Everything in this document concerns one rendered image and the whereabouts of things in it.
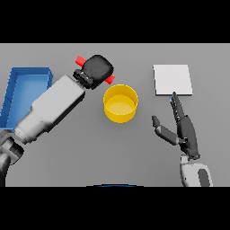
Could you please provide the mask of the blue tray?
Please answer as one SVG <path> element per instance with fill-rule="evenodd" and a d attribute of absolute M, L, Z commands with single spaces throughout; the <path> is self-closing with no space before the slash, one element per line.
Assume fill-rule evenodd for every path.
<path fill-rule="evenodd" d="M 12 67 L 0 110 L 0 130 L 14 130 L 31 104 L 50 88 L 52 79 L 49 67 Z"/>

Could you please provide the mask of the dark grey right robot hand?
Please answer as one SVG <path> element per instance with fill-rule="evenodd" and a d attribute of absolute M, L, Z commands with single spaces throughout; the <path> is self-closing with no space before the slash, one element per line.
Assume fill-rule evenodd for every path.
<path fill-rule="evenodd" d="M 181 101 L 176 92 L 170 100 L 173 116 L 177 126 L 174 133 L 160 123 L 156 116 L 152 116 L 153 127 L 157 136 L 173 146 L 180 146 L 181 151 L 192 160 L 200 159 L 196 131 L 188 115 L 184 113 Z"/>

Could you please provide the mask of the yellow bowl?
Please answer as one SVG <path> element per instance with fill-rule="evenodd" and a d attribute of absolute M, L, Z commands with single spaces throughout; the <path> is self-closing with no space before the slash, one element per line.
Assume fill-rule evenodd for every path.
<path fill-rule="evenodd" d="M 134 118 L 138 106 L 138 96 L 130 86 L 116 84 L 104 93 L 102 102 L 107 118 L 122 124 Z"/>

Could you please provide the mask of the pale square measuring scale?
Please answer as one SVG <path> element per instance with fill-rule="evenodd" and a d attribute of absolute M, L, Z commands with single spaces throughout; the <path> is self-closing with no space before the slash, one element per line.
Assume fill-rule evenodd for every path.
<path fill-rule="evenodd" d="M 157 96 L 193 95 L 188 65 L 154 65 L 153 69 Z"/>

